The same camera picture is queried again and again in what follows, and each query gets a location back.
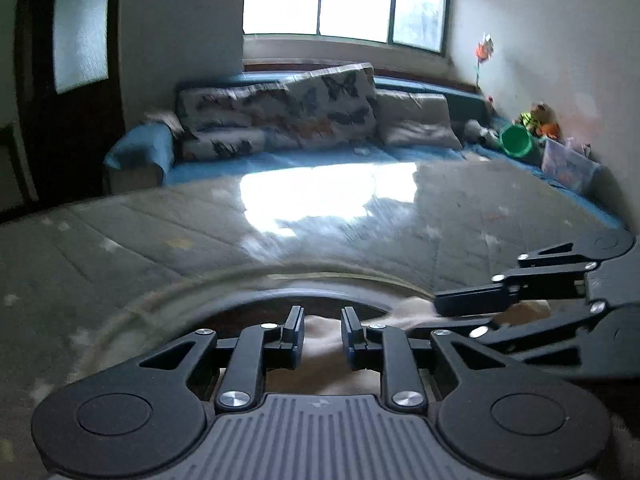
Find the clear plastic storage box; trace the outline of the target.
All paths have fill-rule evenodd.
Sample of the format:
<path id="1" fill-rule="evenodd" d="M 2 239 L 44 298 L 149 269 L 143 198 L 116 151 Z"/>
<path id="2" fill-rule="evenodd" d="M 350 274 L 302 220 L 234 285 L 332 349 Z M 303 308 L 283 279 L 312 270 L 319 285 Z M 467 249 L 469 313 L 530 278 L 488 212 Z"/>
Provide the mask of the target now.
<path id="1" fill-rule="evenodd" d="M 542 172 L 576 194 L 586 195 L 589 192 L 601 168 L 598 162 L 555 140 L 548 139 L 544 144 Z"/>

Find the green plastic bucket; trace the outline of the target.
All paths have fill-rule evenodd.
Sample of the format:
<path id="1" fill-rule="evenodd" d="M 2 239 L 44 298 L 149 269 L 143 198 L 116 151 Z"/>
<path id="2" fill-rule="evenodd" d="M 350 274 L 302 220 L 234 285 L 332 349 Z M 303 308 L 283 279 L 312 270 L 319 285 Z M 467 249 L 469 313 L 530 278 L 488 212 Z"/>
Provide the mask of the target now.
<path id="1" fill-rule="evenodd" d="M 504 127 L 499 133 L 499 141 L 504 154 L 517 159 L 528 156 L 534 147 L 528 130 L 518 124 Z"/>

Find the plush toy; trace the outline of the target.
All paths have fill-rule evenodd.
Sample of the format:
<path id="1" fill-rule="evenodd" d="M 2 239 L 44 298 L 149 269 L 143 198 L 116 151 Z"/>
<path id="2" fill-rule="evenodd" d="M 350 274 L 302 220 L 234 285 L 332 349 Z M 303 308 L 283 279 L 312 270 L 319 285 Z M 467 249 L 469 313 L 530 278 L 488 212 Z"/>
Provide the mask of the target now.
<path id="1" fill-rule="evenodd" d="M 536 138 L 560 138 L 560 126 L 552 120 L 551 108 L 545 102 L 533 103 L 528 112 L 514 119 L 514 124 L 524 127 Z"/>

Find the beige cushion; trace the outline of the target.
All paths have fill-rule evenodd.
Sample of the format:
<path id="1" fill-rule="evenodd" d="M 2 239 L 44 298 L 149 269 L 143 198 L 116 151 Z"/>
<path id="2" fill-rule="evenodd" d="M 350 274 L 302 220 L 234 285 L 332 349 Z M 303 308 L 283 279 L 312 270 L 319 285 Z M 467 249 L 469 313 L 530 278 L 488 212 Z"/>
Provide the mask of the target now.
<path id="1" fill-rule="evenodd" d="M 376 92 L 378 136 L 387 146 L 436 146 L 460 151 L 446 96 L 393 90 Z"/>

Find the butterfly pillow long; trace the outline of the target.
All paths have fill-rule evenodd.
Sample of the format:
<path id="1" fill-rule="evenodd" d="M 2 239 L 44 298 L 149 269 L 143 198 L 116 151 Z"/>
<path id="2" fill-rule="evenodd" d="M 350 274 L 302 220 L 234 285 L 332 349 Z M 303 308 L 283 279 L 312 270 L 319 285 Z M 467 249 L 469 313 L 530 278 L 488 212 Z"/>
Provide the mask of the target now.
<path id="1" fill-rule="evenodd" d="M 185 162 L 213 162 L 300 147 L 294 122 L 300 106 L 284 84 L 191 88 L 178 93 Z"/>

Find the grey quilted table cover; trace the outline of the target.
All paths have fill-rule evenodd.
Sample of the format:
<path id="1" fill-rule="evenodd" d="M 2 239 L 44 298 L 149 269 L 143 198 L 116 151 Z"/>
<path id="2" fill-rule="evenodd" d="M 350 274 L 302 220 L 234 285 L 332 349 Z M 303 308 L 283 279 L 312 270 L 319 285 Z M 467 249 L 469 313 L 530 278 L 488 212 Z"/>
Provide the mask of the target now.
<path id="1" fill-rule="evenodd" d="M 294 168 L 150 188 L 1 228 L 1 474 L 39 479 L 30 416 L 53 390 L 190 330 L 205 301 L 300 282 L 413 290 L 384 314 L 434 318 L 434 292 L 487 283 L 523 252 L 617 226 L 507 162 Z M 307 316 L 279 389 L 368 391 L 337 357 L 338 318 Z M 317 378 L 318 370 L 324 377 Z"/>

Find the blue sofa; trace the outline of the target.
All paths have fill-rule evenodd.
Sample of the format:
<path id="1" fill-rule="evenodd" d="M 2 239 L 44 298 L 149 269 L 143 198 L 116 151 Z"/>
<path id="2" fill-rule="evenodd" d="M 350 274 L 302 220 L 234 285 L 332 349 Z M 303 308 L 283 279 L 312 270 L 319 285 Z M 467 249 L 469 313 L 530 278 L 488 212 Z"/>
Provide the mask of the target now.
<path id="1" fill-rule="evenodd" d="M 107 152 L 114 192 L 276 169 L 462 159 L 457 133 L 494 130 L 450 117 L 442 93 L 387 90 L 369 64 L 294 74 L 248 86 L 178 90 L 173 110 L 146 113 Z"/>

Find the butterfly pillow upright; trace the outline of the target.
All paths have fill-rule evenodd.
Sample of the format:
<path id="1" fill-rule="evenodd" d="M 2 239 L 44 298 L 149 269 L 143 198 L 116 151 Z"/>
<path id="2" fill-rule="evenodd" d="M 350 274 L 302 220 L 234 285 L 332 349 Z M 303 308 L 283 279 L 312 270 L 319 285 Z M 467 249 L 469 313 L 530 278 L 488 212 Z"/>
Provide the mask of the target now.
<path id="1" fill-rule="evenodd" d="M 324 150 L 373 136 L 378 125 L 369 63 L 313 70 L 281 80 L 293 100 L 290 131 L 304 150 Z"/>

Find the colourful pinwheel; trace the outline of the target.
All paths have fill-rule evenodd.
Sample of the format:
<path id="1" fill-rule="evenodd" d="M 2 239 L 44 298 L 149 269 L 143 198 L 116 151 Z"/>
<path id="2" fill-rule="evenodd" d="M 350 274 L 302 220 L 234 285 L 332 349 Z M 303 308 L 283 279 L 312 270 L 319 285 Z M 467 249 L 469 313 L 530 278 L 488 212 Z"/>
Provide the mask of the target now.
<path id="1" fill-rule="evenodd" d="M 477 44 L 475 55 L 475 85 L 480 86 L 480 70 L 482 65 L 489 61 L 495 52 L 495 44 L 491 34 L 484 34 L 483 38 Z"/>

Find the dark wooden door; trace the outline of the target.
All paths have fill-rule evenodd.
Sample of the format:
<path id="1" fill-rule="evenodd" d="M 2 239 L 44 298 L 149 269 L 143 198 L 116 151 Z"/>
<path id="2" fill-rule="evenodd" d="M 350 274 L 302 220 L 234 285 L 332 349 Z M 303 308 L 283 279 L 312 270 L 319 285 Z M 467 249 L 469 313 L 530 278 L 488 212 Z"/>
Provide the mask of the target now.
<path id="1" fill-rule="evenodd" d="M 16 100 L 36 204 L 104 195 L 104 159 L 125 132 L 119 0 L 17 0 Z"/>

